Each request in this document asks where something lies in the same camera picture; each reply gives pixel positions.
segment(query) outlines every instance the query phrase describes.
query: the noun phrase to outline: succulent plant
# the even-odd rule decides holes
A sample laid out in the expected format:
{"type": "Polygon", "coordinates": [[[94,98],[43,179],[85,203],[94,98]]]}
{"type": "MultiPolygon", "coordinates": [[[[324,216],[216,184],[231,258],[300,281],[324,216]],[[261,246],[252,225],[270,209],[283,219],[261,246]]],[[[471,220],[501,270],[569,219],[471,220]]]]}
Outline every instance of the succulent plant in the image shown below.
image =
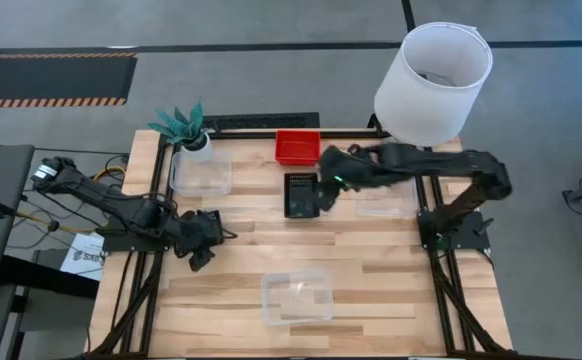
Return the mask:
{"type": "Polygon", "coordinates": [[[200,101],[191,109],[189,119],[182,115],[177,107],[173,117],[160,109],[155,111],[166,126],[155,122],[147,125],[151,129],[167,136],[169,143],[182,143],[187,148],[197,148],[206,141],[204,131],[202,131],[203,115],[200,101]]]}

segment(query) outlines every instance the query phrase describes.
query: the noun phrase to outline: transparent plastic bin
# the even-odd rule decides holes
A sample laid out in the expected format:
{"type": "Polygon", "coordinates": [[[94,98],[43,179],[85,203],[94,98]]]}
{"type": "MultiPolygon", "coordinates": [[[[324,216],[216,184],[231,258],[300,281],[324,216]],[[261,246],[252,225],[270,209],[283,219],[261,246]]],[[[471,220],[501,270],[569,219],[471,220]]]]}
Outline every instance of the transparent plastic bin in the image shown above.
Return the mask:
{"type": "Polygon", "coordinates": [[[418,210],[415,180],[391,186],[362,189],[357,202],[357,213],[362,216],[411,218],[418,210]]]}
{"type": "Polygon", "coordinates": [[[262,277],[262,320],[267,325],[328,321],[333,290],[327,273],[298,271],[262,277]]]}
{"type": "Polygon", "coordinates": [[[231,192],[231,161],[217,151],[205,162],[177,152],[171,160],[169,186],[183,196],[227,195],[231,192]]]}

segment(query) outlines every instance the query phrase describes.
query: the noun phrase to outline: orange and black striped mat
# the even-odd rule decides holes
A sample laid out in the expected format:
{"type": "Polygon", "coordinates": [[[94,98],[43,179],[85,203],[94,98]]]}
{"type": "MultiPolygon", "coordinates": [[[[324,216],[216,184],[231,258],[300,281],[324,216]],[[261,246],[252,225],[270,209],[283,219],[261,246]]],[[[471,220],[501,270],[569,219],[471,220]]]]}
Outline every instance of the orange and black striped mat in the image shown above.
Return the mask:
{"type": "Polygon", "coordinates": [[[0,108],[119,106],[137,53],[0,54],[0,108]]]}

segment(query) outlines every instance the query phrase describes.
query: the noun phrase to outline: gray floor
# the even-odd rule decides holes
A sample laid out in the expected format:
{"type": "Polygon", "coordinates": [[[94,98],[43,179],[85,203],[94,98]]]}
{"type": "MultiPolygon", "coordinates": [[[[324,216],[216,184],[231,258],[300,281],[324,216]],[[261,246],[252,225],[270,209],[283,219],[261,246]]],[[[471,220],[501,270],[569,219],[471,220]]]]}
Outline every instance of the gray floor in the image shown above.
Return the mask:
{"type": "MultiPolygon", "coordinates": [[[[582,40],[582,0],[412,3],[418,23],[476,25],[492,41],[582,40]]],[[[400,41],[405,34],[398,0],[0,0],[0,47],[400,41]]],[[[142,54],[124,107],[0,109],[0,143],[128,151],[154,108],[187,108],[198,97],[208,114],[318,111],[325,127],[360,127],[395,52],[142,54]]],[[[582,48],[493,52],[462,141],[493,152],[513,181],[509,199],[483,209],[496,218],[493,260],[513,343],[522,353],[582,358],[582,217],[560,194],[582,176],[582,48]]],[[[85,172],[106,160],[76,157],[85,172]]],[[[37,236],[19,231],[13,244],[37,236]]],[[[72,355],[83,331],[28,337],[22,358],[46,358],[49,348],[72,355]]]]}

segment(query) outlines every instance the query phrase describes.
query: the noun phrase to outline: green leaves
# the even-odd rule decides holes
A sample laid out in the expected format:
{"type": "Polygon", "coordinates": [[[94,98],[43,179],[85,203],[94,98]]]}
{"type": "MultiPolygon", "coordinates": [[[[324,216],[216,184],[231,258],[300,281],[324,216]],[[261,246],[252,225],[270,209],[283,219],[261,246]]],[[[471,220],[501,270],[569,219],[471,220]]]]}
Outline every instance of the green leaves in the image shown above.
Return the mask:
{"type": "Polygon", "coordinates": [[[149,123],[147,125],[151,129],[167,136],[169,143],[194,143],[203,136],[201,130],[204,116],[200,101],[191,109],[188,120],[177,107],[174,111],[175,118],[160,109],[156,109],[155,112],[167,126],[158,123],[149,123]]]}

